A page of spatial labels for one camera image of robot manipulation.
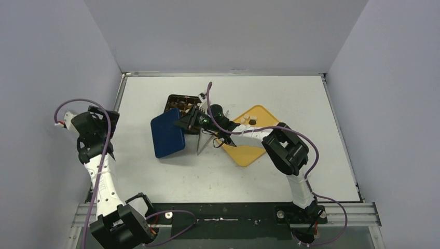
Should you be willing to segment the blue chocolate box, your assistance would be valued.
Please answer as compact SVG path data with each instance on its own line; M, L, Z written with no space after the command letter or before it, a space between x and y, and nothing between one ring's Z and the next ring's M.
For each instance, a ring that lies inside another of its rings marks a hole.
M168 96L163 112L166 113L170 109L177 108L181 117L189 114L193 107L201 109L201 100L198 96L171 94Z

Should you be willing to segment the blue box lid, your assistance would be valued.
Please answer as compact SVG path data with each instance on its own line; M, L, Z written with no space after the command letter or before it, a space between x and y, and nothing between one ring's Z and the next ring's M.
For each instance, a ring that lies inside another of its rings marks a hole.
M186 147L183 129L174 124L180 118L180 110L172 108L151 120L150 128L156 158L167 157Z

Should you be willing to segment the metal tongs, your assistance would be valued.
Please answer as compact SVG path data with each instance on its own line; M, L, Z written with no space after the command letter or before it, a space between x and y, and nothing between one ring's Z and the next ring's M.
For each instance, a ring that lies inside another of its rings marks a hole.
M201 131L198 135L196 155L199 156L209 146L213 145L213 140L216 138L214 134L208 131Z

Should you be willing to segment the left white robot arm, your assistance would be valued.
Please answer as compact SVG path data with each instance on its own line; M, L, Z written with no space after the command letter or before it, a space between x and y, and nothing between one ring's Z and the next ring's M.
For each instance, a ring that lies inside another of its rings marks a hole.
M80 114L64 115L66 128L78 133L79 161L92 182L97 206L96 220L89 225L91 234L103 248L135 248L156 238L148 225L155 217L155 208L142 192L126 201L118 196L110 142L118 119L118 112L95 106Z

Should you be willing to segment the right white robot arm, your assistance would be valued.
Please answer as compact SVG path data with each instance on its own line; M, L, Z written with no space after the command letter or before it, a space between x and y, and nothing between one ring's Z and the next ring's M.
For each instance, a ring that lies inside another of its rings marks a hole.
M206 112L192 107L189 113L176 120L174 125L184 131L209 131L224 145L264 149L274 166L286 175L289 181L295 205L295 218L300 222L306 222L314 214L321 214L322 209L318 206L308 182L310 171L305 168L309 160L308 146L311 145L311 141L290 129L285 123L279 122L274 126L262 128L246 126L230 120L220 105L213 104Z

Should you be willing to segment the yellow plastic tray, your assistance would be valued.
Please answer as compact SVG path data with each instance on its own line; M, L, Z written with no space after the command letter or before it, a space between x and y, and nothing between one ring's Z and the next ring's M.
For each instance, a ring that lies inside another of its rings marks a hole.
M249 124L249 120L246 120L245 126L251 127L267 127L275 126L279 123L279 120L270 113L266 108L261 105L255 105L243 114L237 116L231 121L241 124L240 119L244 115L257 116L256 125L252 126ZM266 151L262 146L261 140L239 138L238 142L235 142L236 146L222 145L221 148L230 156L230 158L241 167L247 167L253 163L256 159L262 156Z

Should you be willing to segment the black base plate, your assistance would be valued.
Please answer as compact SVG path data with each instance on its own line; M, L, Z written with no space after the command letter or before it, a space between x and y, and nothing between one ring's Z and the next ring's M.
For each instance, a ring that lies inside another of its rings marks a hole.
M157 234L168 227L178 240L289 240L295 229L315 234L328 222L323 206L303 210L291 202L155 203L145 217Z

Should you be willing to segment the aluminium rail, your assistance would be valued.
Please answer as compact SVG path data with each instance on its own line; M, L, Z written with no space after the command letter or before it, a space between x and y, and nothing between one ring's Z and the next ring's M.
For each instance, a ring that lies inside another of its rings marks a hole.
M343 210L335 203L322 203L326 210L327 226L342 226L344 224ZM381 221L374 203L343 203L348 218L347 226L381 227ZM89 205L79 204L71 227L83 227Z

